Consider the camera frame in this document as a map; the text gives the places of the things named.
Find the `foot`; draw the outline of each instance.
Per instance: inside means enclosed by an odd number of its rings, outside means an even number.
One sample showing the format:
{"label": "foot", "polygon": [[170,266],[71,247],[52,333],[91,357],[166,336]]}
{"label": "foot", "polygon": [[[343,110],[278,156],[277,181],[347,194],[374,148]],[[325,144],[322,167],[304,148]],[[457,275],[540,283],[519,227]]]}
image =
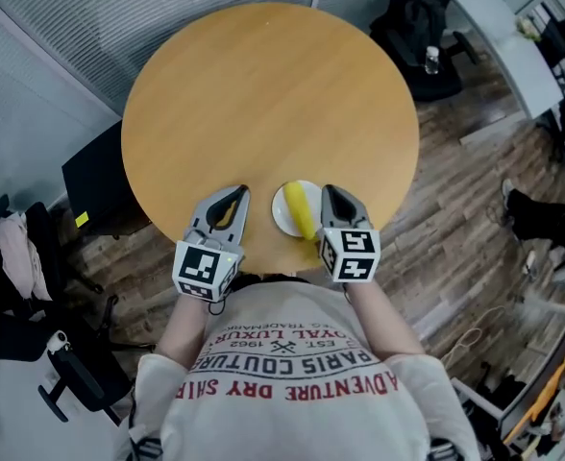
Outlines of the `foot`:
{"label": "foot", "polygon": [[504,203],[505,211],[508,211],[509,195],[511,194],[511,191],[513,191],[514,189],[515,186],[513,185],[513,182],[509,178],[503,181],[503,184],[501,185],[501,191],[503,193],[503,203]]}

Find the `water bottle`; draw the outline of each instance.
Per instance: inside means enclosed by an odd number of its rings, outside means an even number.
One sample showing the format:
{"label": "water bottle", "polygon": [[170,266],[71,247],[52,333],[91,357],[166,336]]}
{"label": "water bottle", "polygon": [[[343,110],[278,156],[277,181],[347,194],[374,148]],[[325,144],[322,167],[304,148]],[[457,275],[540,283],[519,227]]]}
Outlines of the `water bottle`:
{"label": "water bottle", "polygon": [[436,46],[428,46],[426,48],[426,73],[428,75],[438,73],[438,51]]}

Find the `white plate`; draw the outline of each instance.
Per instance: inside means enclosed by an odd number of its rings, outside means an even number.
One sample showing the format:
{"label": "white plate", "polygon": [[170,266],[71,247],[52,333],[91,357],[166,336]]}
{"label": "white plate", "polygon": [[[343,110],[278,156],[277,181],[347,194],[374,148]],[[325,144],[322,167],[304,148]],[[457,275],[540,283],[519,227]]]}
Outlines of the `white plate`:
{"label": "white plate", "polygon": [[[314,227],[319,230],[321,228],[321,188],[310,181],[299,180],[299,183],[306,193]],[[272,216],[281,231],[294,237],[302,237],[300,230],[293,221],[293,217],[291,217],[289,206],[284,199],[283,186],[279,188],[276,195],[274,195],[274,200],[272,200]]]}

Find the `wooden floor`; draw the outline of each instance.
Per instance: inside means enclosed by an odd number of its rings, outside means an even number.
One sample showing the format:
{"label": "wooden floor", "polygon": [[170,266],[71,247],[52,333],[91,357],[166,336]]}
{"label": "wooden floor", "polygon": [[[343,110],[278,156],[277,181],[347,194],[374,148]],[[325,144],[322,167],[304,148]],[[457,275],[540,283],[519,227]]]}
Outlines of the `wooden floor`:
{"label": "wooden floor", "polygon": [[[516,297],[565,302],[565,287],[550,283],[549,242],[518,244],[501,227],[501,181],[541,201],[565,201],[565,165],[550,161],[548,135],[532,123],[518,124],[479,145],[458,140],[482,124],[517,109],[495,63],[485,54],[479,66],[457,59],[465,89],[452,99],[418,105],[421,125],[417,172],[403,206],[382,230],[381,266],[376,279],[422,337],[430,353],[442,357],[486,310],[482,335],[470,348],[450,357],[450,373],[470,381],[481,360],[521,377],[531,373],[541,351],[562,323],[545,313],[514,305]],[[59,218],[70,238],[71,215]],[[522,275],[527,252],[535,248],[540,272],[535,282]],[[117,294],[116,341],[156,342],[177,299],[171,282],[174,246],[153,225],[114,240],[87,238],[70,262]],[[324,283],[321,271],[306,272]],[[79,284],[68,289],[70,303],[96,324],[106,296],[89,294]],[[465,343],[478,338],[475,332]],[[130,376],[137,356],[118,355]]]}

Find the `round wooden table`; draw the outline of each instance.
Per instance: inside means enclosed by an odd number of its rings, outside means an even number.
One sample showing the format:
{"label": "round wooden table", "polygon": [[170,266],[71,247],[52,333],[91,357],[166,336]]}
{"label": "round wooden table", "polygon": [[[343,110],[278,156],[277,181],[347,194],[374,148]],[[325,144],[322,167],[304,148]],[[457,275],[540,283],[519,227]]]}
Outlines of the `round wooden table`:
{"label": "round wooden table", "polygon": [[337,184],[381,229],[418,150],[415,107],[382,49],[333,15],[289,4],[241,5],[179,31],[137,77],[122,125],[131,188],[173,241],[200,200],[248,184],[242,270],[252,273],[320,264],[313,243],[274,223],[283,183]]}

